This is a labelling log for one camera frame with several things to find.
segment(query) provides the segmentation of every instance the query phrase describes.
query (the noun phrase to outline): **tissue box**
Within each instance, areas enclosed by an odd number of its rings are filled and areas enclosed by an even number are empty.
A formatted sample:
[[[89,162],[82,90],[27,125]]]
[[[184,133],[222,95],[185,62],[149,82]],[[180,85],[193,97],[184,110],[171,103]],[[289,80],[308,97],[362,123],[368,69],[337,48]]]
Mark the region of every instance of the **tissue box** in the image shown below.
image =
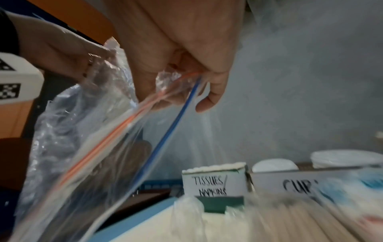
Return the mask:
[[[250,184],[244,162],[188,169],[182,171],[182,181],[186,195],[197,197],[205,212],[215,213],[243,205]]]

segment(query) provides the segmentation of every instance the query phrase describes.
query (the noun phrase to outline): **cardboard box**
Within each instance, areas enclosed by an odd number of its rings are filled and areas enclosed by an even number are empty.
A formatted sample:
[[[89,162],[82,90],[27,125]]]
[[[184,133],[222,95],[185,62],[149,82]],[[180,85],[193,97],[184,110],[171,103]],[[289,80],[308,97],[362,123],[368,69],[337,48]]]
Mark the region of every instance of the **cardboard box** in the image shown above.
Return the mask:
[[[246,163],[199,167],[182,171],[186,195],[197,197],[205,212],[224,213],[226,206],[243,205],[249,193]]]
[[[298,164],[298,167],[299,171],[251,173],[251,181],[256,191],[307,198],[314,197],[311,189],[316,184],[328,178],[342,178],[351,171],[362,169],[362,167],[314,169],[311,163]]]

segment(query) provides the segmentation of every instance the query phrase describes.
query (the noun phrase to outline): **sleeve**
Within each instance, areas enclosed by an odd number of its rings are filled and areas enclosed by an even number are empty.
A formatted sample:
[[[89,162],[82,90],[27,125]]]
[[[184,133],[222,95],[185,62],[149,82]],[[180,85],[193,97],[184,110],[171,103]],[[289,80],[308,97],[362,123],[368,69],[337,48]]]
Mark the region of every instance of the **sleeve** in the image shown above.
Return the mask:
[[[19,38],[16,28],[2,8],[0,8],[0,26],[0,52],[19,55]]]

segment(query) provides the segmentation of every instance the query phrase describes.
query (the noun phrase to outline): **hand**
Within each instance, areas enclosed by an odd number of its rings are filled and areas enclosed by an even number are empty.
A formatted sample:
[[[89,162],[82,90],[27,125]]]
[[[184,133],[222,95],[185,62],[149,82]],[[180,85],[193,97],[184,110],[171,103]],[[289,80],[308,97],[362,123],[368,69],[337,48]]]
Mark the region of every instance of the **hand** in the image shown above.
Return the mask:
[[[222,97],[233,64],[244,0],[104,0],[132,71],[137,98],[156,91],[158,72],[169,64],[208,72],[210,93],[197,112]],[[179,103],[177,98],[170,102]]]
[[[110,51],[58,25],[7,13],[19,38],[20,56],[39,68],[81,81],[89,65],[89,54],[103,58]]]

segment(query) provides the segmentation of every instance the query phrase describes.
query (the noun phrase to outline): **plastic zipper bag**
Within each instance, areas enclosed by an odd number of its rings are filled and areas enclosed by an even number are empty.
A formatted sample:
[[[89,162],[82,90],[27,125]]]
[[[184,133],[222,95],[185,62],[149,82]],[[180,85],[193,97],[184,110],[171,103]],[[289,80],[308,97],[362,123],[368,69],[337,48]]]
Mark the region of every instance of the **plastic zipper bag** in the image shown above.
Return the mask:
[[[157,93],[138,104],[124,51],[113,39],[106,47],[115,58],[97,60],[37,121],[11,242],[89,239],[147,178],[198,93],[199,73],[163,72]],[[180,93],[189,95],[176,117],[152,111]],[[156,129],[164,120],[174,121]],[[142,140],[144,126],[162,138]]]

